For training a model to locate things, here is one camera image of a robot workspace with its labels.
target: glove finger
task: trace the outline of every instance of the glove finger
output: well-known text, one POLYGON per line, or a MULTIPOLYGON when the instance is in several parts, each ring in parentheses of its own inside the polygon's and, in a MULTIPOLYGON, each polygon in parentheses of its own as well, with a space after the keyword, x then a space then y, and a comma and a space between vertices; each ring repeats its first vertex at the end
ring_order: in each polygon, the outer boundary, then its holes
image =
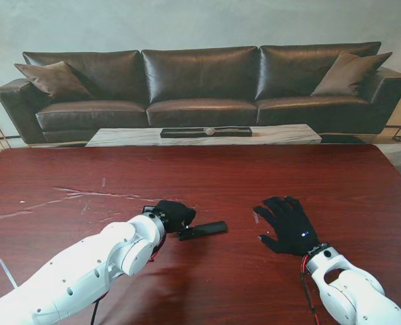
POLYGON ((277 203, 277 205, 280 206, 280 207, 282 208, 282 210, 283 210, 285 213, 291 212, 291 207, 289 206, 289 204, 288 204, 287 201, 285 201, 285 200, 282 199, 282 198, 277 198, 277 197, 275 197, 275 198, 273 198, 273 199, 274 199, 274 201, 277 203))
POLYGON ((285 211, 283 209, 284 203, 280 198, 277 196, 273 196, 272 198, 268 198, 263 201, 263 203, 271 210, 273 211, 273 214, 276 217, 281 217, 284 215, 285 211))
POLYGON ((273 252, 275 253, 284 253, 282 250, 282 247, 280 246, 279 242, 277 240, 274 240, 273 238, 267 236, 267 235, 259 235, 259 238, 261 241, 273 252))
POLYGON ((264 207, 254 207, 253 211, 255 211, 255 213, 257 213, 258 215, 260 215, 261 217, 263 217, 272 227, 274 227, 274 216, 273 214, 270 212, 270 210, 264 208, 264 207))
POLYGON ((293 208, 293 210, 303 210, 303 206, 298 199, 293 198, 292 196, 287 196, 284 200, 293 208))

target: wall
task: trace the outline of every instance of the wall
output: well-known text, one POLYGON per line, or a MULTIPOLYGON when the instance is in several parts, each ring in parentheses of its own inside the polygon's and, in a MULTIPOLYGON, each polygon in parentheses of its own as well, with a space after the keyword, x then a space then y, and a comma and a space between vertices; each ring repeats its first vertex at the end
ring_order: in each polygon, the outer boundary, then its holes
MULTIPOLYGON (((22 77, 22 51, 363 41, 382 41, 401 72, 401 0, 0 0, 0 85, 22 77)), ((1 104, 0 125, 17 134, 1 104)))

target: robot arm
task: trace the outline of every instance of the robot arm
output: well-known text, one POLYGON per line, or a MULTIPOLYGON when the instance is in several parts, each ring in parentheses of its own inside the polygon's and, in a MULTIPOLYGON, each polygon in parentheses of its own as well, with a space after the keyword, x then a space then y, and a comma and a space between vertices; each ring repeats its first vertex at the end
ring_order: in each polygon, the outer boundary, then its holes
POLYGON ((304 256, 305 271, 312 274, 318 285, 322 303, 341 325, 401 325, 401 309, 384 295, 383 287, 368 272, 352 265, 328 244, 321 244, 300 202, 289 196, 272 197, 263 201, 268 207, 255 207, 273 228, 277 240, 260 235, 259 239, 275 253, 304 256), (338 279, 327 284, 324 276, 342 269, 338 279))
POLYGON ((316 253, 306 268, 319 288, 322 303, 339 324, 401 325, 401 309, 384 295, 377 279, 352 265, 333 247, 316 253), (324 276, 335 269, 343 271, 327 284, 324 276))
POLYGON ((182 229, 195 215, 177 202, 160 201, 157 207, 168 209, 110 223, 58 253, 0 298, 0 324, 55 324, 99 300, 119 276, 138 273, 164 243, 166 232, 182 229))

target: table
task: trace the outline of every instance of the table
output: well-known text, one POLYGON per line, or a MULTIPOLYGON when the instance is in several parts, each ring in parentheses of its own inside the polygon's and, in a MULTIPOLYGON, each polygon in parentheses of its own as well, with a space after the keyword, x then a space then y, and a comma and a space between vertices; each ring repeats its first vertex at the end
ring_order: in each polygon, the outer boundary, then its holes
MULTIPOLYGON (((252 207, 302 202, 321 240, 401 306, 401 176, 371 145, 8 149, 0 153, 0 258, 21 284, 62 249, 162 198, 227 234, 178 242, 117 280, 96 324, 313 324, 301 259, 258 239, 252 207)), ((334 324, 309 288, 321 324, 334 324)), ((0 297, 11 290, 0 267, 0 297)), ((92 306, 63 324, 88 324, 92 306)))
POLYGON ((217 146, 228 144, 319 144, 321 137, 306 124, 251 127, 252 137, 160 137, 163 128, 100 129, 87 147, 108 146, 217 146))

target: black tray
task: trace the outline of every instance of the black tray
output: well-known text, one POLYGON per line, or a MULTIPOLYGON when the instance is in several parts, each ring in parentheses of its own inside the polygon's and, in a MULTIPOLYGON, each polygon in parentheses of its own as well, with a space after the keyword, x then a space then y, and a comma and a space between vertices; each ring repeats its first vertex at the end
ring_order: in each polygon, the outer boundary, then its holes
POLYGON ((163 129, 162 138, 190 138, 190 137, 251 137, 250 127, 191 127, 177 129, 163 129))

